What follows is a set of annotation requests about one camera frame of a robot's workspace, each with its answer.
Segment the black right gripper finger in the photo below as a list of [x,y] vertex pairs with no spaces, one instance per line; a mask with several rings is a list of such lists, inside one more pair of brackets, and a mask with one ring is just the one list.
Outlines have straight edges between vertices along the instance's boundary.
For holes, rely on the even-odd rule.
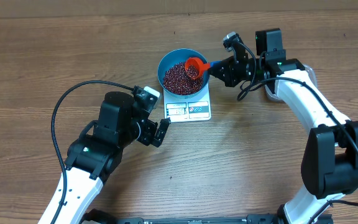
[[235,87],[238,85],[239,80],[236,77],[221,77],[226,87]]
[[230,64],[232,63],[232,56],[224,60],[214,61],[210,63],[207,72],[215,78],[226,78],[230,74]]

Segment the red scoop blue handle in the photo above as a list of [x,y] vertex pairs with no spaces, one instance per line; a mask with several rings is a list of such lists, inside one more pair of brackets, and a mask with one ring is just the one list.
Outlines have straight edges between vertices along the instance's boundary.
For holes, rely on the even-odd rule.
[[210,62],[204,63],[198,57],[190,57],[185,62],[185,71],[190,65],[194,65],[199,70],[198,78],[201,78],[203,76],[204,72],[206,72],[208,70],[208,68],[210,67]]

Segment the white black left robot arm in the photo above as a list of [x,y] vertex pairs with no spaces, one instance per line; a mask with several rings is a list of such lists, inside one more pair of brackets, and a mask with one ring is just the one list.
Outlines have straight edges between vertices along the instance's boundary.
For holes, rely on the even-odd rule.
[[131,94],[112,91],[105,95],[99,117],[91,121],[68,148],[65,174],[40,223],[118,223],[97,209],[88,211],[109,176],[121,163],[125,147],[133,141],[159,147],[170,125],[169,119],[148,119],[160,99],[150,87]]

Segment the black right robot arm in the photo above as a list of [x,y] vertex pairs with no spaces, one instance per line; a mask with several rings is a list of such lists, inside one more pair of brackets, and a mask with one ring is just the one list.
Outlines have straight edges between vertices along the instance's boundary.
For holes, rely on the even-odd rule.
[[242,100],[250,91],[265,88],[269,96],[288,105],[306,130],[308,140],[301,162],[303,184],[274,215],[248,215],[256,223],[331,223],[325,210],[358,189],[358,121],[337,110],[318,90],[306,67],[288,58],[281,30],[255,34],[251,51],[240,35],[223,38],[227,59],[213,62],[208,74],[228,87],[240,86]]

